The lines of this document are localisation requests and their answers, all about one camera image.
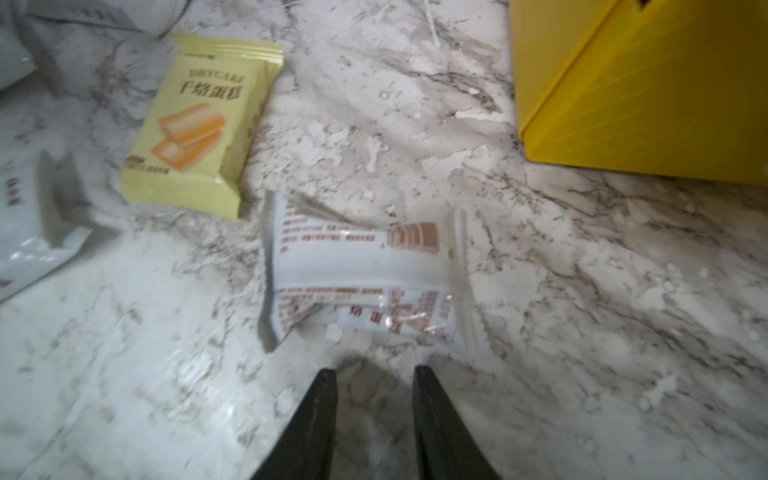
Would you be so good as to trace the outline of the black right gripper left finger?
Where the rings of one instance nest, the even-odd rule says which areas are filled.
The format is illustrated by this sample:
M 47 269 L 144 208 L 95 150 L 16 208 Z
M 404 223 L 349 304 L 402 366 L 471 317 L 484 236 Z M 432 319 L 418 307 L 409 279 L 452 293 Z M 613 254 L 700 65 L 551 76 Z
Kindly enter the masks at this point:
M 250 479 L 328 480 L 335 446 L 337 405 L 336 372 L 321 369 L 272 451 Z

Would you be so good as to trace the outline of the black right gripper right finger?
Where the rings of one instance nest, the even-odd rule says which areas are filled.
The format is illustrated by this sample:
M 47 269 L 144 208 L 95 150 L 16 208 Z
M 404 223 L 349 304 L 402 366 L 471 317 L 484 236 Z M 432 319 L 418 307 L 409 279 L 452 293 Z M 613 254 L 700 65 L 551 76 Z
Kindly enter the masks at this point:
M 420 479 L 500 479 L 427 365 L 414 370 L 413 411 Z

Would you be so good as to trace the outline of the yellow plastic drawer cabinet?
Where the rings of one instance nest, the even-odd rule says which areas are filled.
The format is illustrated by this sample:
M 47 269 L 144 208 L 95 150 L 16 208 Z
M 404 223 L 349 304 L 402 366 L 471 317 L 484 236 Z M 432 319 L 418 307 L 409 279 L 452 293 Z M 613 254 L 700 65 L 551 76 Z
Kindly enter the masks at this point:
M 763 1 L 513 1 L 516 126 L 566 166 L 763 185 Z

